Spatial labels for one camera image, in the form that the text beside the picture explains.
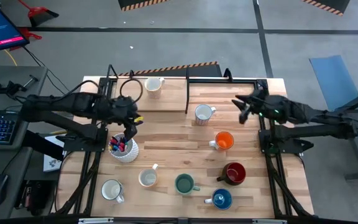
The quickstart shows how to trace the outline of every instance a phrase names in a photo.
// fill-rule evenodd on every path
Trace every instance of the gray floor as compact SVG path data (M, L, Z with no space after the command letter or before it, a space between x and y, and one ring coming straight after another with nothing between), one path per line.
M171 0L121 12L117 0L27 0L61 16L44 26L135 28L256 29L252 0ZM265 29L358 30L358 0L343 17L300 0L259 0ZM17 1L3 1L4 11L18 26L29 26L26 9ZM127 72L217 60L236 77L266 77L258 34L39 32L33 51L69 88L84 75L104 75L112 63ZM358 89L358 35L266 35L275 78L284 78L289 98L326 109L323 94L309 63L310 57L342 55ZM19 65L35 65L25 51L12 52ZM0 65L11 65L0 52ZM58 91L47 83L44 95ZM32 126L39 131L51 126ZM312 138L305 154L306 176L315 214L323 218L358 221L358 180L344 174L358 171L347 141Z

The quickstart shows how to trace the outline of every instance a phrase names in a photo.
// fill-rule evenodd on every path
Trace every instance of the dark red mug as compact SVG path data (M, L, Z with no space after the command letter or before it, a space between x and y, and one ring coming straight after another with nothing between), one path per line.
M222 176L217 181L224 180L230 185L239 185L246 179L246 168L238 162L231 162L223 167Z

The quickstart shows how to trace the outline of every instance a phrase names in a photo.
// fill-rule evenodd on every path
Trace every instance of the orange mug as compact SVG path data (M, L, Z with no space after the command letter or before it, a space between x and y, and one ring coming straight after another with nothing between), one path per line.
M233 144L234 138L227 131L221 131L216 135L214 141L209 142L209 146L214 147L216 150L228 150Z

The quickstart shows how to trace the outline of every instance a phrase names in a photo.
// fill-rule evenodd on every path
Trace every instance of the wooden table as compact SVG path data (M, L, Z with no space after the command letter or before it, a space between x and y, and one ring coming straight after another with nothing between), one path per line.
M99 81L100 77L84 77ZM270 94L286 95L283 79L268 80ZM134 137L139 145L139 155L131 163L117 161L108 151L102 153L96 190L93 200L93 217L191 217L191 218L273 218L272 199L265 157L260 153L257 116L250 116L246 124L238 123L239 110L231 103L235 94L249 94L254 87L247 84L199 84L190 85L188 114L183 112L142 112L145 123L138 126ZM96 92L92 84L82 91ZM217 111L207 126L197 126L194 110L199 104L216 107ZM75 118L80 123L90 120ZM122 132L123 128L108 126L109 136ZM219 152L208 146L220 131L234 136L234 146ZM64 163L58 186L57 205L73 193L80 179L83 152L74 152ZM245 181L238 186L217 182L222 168L228 162L240 162L247 172ZM158 182L151 189L138 182L142 169L157 163ZM305 171L299 158L284 154L283 165L288 188L306 211L313 213ZM174 180L178 174L191 174L201 191L189 196L175 192ZM109 179L117 179L124 186L123 204L107 201L101 195L101 186ZM220 211L213 205L204 204L214 190L225 188L232 193L230 209ZM282 192L277 186L280 208L284 211ZM84 191L81 211L86 203L88 187Z

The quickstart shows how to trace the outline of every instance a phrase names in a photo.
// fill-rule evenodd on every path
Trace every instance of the green mug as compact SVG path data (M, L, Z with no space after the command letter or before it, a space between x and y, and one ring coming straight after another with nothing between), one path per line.
M188 174L180 174L175 180L175 188L177 192L188 195L192 190L200 190L194 185L194 179Z

